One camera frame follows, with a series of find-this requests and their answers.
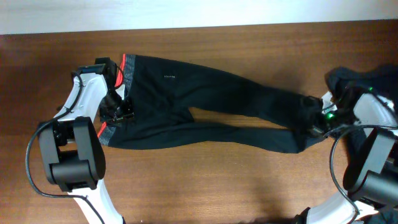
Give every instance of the green light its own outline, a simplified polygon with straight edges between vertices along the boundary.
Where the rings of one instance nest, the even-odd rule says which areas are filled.
[[[326,119],[332,119],[332,117],[334,117],[335,115],[332,113],[327,113],[326,114]]]

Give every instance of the red stripe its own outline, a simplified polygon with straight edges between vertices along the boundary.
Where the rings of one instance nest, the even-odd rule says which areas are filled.
[[[126,63],[126,54],[123,54],[123,59],[122,59],[122,62],[120,63],[120,68],[121,68],[122,71],[124,71],[124,64],[125,63]],[[118,72],[118,77],[116,78],[115,86],[122,85],[122,83],[123,83],[123,75],[122,75],[122,72],[119,71]],[[106,122],[102,123],[101,129],[99,130],[99,132],[97,134],[98,137],[101,136],[101,134],[104,132],[105,128],[106,128]]]

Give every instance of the brown wooden surface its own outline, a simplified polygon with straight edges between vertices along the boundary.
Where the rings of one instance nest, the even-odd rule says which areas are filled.
[[[324,74],[398,63],[398,21],[364,21],[198,29],[123,30],[0,36],[1,223],[85,223],[73,200],[31,189],[25,147],[39,121],[51,118],[71,90],[70,71],[122,53],[205,65],[306,95],[327,91]],[[269,126],[255,118],[192,109],[197,120]],[[300,154],[278,154],[228,142],[164,150],[105,147],[106,186],[128,223],[237,223],[293,217],[336,192],[328,169],[332,141]],[[335,171],[346,166],[343,147]],[[60,193],[44,176],[37,143],[37,185]]]

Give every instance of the white backdrop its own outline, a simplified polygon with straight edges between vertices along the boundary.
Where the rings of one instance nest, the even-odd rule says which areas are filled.
[[[0,0],[0,34],[398,18],[398,0]]]

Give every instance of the black pants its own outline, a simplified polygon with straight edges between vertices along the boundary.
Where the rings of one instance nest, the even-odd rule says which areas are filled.
[[[298,153],[323,140],[307,133],[312,112],[296,93],[212,68],[138,55],[126,56],[124,76],[135,118],[105,129],[99,140],[111,147],[161,149],[221,141]],[[189,107],[258,117],[288,129],[196,123]]]

